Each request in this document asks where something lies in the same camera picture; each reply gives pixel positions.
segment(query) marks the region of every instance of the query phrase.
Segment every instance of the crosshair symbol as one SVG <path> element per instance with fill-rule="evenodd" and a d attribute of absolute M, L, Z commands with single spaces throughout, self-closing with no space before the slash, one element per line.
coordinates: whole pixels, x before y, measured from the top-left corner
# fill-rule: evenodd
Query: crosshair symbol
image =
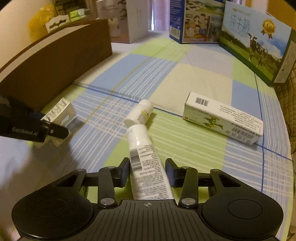
<path fill-rule="evenodd" d="M 152 203 L 150 203 L 150 202 L 146 202 L 146 203 L 144 203 L 144 205 L 145 205 L 146 207 L 150 207 L 150 206 L 152 205 Z"/>

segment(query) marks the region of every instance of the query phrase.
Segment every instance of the metal screw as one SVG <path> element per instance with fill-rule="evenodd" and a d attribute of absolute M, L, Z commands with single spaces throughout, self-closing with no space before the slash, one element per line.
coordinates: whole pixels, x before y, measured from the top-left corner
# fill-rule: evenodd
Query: metal screw
<path fill-rule="evenodd" d="M 109 206 L 109 205 L 112 205 L 113 203 L 115 203 L 115 200 L 107 197 L 107 198 L 101 199 L 100 203 L 102 203 L 105 206 Z"/>
<path fill-rule="evenodd" d="M 190 206 L 190 205 L 193 205 L 193 204 L 195 204 L 196 203 L 196 201 L 193 199 L 193 198 L 183 198 L 182 200 L 181 200 L 181 203 L 183 203 L 184 205 L 186 205 L 186 206 Z"/>

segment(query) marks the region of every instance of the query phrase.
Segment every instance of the plaid tablecloth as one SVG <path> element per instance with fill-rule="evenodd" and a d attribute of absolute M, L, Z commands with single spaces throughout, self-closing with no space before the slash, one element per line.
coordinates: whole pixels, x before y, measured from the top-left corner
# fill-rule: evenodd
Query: plaid tablecloth
<path fill-rule="evenodd" d="M 180 45 L 167 33 L 150 32 L 134 44 L 112 44 L 113 55 L 57 96 L 71 101 L 77 119 L 59 148 L 0 138 L 0 233 L 17 232 L 11 209 L 23 196 L 75 170 L 98 171 L 128 156 L 123 119 L 141 99 L 155 110 L 147 126 L 159 157 L 199 172 L 221 169 L 275 199 L 284 210 L 277 238 L 285 240 L 293 200 L 293 166 L 285 121 L 273 88 L 218 45 Z M 216 99 L 264 122 L 264 136 L 247 146 L 184 121 L 190 91 Z M 207 198 L 201 190 L 201 201 Z M 116 189 L 132 198 L 130 187 Z"/>

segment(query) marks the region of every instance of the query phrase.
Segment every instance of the ribbed black surface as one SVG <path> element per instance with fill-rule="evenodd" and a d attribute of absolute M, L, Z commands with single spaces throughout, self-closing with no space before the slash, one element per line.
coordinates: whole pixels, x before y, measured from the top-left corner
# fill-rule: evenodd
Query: ribbed black surface
<path fill-rule="evenodd" d="M 197 212 L 181 209 L 173 200 L 124 200 L 117 208 L 101 210 L 88 228 L 65 240 L 227 241 L 229 239 L 209 230 Z"/>

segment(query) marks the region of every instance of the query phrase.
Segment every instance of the circular black disc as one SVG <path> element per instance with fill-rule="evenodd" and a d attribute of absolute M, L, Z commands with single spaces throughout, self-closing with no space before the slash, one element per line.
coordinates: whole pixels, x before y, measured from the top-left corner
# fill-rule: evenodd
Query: circular black disc
<path fill-rule="evenodd" d="M 16 203 L 12 220 L 18 230 L 37 239 L 61 239 L 83 229 L 93 215 L 91 202 L 64 188 L 40 189 Z"/>
<path fill-rule="evenodd" d="M 225 188 L 208 199 L 202 215 L 217 233 L 251 240 L 275 235 L 283 220 L 281 206 L 272 198 L 244 188 Z"/>

